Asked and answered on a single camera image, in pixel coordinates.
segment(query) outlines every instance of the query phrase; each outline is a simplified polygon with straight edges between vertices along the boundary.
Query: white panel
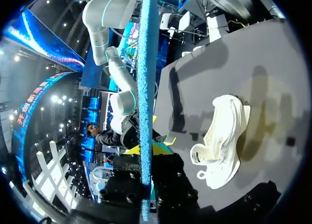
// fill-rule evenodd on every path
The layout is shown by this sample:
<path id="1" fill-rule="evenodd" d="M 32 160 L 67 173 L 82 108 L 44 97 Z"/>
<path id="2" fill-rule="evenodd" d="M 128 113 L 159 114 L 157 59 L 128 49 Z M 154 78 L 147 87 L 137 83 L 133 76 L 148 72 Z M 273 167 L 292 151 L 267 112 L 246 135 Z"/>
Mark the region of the white panel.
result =
<path id="1" fill-rule="evenodd" d="M 77 206 L 77 202 L 76 202 L 75 200 L 73 200 L 73 202 L 72 202 L 72 208 L 76 208 L 76 206 Z"/>
<path id="2" fill-rule="evenodd" d="M 37 203 L 33 204 L 33 208 L 35 211 L 37 211 L 41 216 L 45 216 L 45 213 L 43 212 L 43 210 L 37 205 Z"/>
<path id="3" fill-rule="evenodd" d="M 54 192 L 54 187 L 52 185 L 52 182 L 49 178 L 44 182 L 41 188 L 42 193 L 46 196 L 48 200 L 51 199 L 52 194 Z"/>
<path id="4" fill-rule="evenodd" d="M 51 177 L 55 184 L 58 184 L 59 180 L 61 179 L 62 172 L 59 169 L 59 166 L 57 165 L 51 172 Z"/>
<path id="5" fill-rule="evenodd" d="M 62 181 L 61 181 L 61 183 L 59 185 L 59 188 L 58 188 L 58 190 L 59 190 L 59 192 L 61 193 L 62 196 L 65 196 L 67 188 L 68 188 L 68 186 L 67 186 L 65 180 L 62 179 Z"/>
<path id="6" fill-rule="evenodd" d="M 67 193 L 65 200 L 69 206 L 72 204 L 73 196 L 70 192 Z"/>

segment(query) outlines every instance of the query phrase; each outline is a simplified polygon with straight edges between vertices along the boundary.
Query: white lattice structure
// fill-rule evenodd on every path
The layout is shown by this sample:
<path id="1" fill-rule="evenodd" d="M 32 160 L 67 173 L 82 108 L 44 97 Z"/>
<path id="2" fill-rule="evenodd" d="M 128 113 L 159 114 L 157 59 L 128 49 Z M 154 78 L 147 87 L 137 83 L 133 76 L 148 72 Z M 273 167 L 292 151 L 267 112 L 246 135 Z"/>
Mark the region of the white lattice structure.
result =
<path id="1" fill-rule="evenodd" d="M 73 177 L 69 176 L 68 179 L 65 178 L 69 165 L 65 164 L 62 167 L 60 164 L 60 160 L 66 155 L 66 150 L 61 149 L 58 151 L 54 141 L 50 141 L 50 148 L 53 159 L 48 164 L 45 162 L 43 153 L 41 151 L 37 152 L 37 158 L 42 172 L 37 179 L 32 178 L 34 187 L 50 203 L 52 203 L 55 196 L 57 196 L 69 211 L 70 209 L 76 207 L 80 199 L 80 195 L 76 194 L 76 186 L 73 186 L 72 189 L 70 189 Z M 34 218 L 40 220 L 46 216 L 44 211 L 37 205 L 37 203 L 32 201 L 29 196 L 23 198 L 12 182 L 10 183 L 10 186 L 13 191 L 16 190 L 15 192 L 17 193 L 17 197 L 22 201 L 23 205 L 26 209 L 28 209 L 28 211 L 30 211 Z"/>

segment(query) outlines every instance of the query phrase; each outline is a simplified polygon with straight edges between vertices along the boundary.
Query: cable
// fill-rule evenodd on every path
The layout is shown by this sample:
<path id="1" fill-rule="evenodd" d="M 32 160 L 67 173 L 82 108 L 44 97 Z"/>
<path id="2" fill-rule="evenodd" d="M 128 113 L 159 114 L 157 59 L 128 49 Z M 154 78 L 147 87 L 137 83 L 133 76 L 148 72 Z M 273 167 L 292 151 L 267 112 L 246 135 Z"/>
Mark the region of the cable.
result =
<path id="1" fill-rule="evenodd" d="M 138 40 L 138 38 L 131 38 L 131 37 L 126 37 L 123 34 L 120 34 L 119 32 L 117 32 L 114 28 L 111 28 L 111 30 L 116 33 L 118 36 L 123 37 L 123 38 L 127 38 L 127 39 L 131 39 L 131 40 Z"/>

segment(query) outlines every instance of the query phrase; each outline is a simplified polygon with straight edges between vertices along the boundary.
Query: led screen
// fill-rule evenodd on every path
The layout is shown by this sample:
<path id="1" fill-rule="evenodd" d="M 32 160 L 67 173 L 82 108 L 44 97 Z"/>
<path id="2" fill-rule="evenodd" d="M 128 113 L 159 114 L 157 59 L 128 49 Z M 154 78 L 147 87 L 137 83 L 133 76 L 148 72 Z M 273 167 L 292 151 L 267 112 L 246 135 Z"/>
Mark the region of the led screen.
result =
<path id="1" fill-rule="evenodd" d="M 84 68 L 85 61 L 29 10 L 24 11 L 4 35 L 75 71 Z"/>
<path id="2" fill-rule="evenodd" d="M 83 96 L 82 107 L 87 109 L 99 110 L 99 98 Z"/>
<path id="3" fill-rule="evenodd" d="M 27 133 L 27 128 L 29 121 L 31 119 L 31 116 L 43 97 L 43 95 L 46 93 L 46 91 L 53 86 L 57 81 L 59 81 L 64 76 L 71 74 L 72 72 L 64 72 L 64 73 L 58 73 L 48 79 L 46 79 L 44 82 L 38 85 L 38 87 L 30 94 L 27 101 L 22 104 L 20 112 L 18 113 L 18 117 L 16 120 L 16 124 L 14 126 L 14 132 L 13 137 L 14 141 L 17 143 L 17 160 L 19 163 L 19 170 L 22 174 L 22 180 L 23 182 L 26 181 L 26 172 L 25 172 L 25 166 L 24 166 L 24 145 L 25 145 L 25 137 Z"/>
<path id="4" fill-rule="evenodd" d="M 94 138 L 89 138 L 86 136 L 79 136 L 79 141 L 82 148 L 82 150 L 80 151 L 82 160 L 85 162 L 93 162 L 94 152 L 85 149 L 94 150 L 96 147 L 96 140 Z"/>
<path id="5" fill-rule="evenodd" d="M 97 123 L 98 112 L 97 111 L 82 110 L 81 111 L 81 120 L 86 121 L 86 122 L 90 122 L 90 123 Z"/>

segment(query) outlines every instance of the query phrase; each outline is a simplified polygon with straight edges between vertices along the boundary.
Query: screw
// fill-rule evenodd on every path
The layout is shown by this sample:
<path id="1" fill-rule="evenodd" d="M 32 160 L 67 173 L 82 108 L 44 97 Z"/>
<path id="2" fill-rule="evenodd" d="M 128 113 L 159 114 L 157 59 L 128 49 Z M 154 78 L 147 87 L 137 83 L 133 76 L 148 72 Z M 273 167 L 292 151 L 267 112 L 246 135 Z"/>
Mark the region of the screw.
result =
<path id="1" fill-rule="evenodd" d="M 137 200 L 137 196 L 134 193 L 129 193 L 127 196 L 127 201 L 131 204 L 135 203 Z"/>

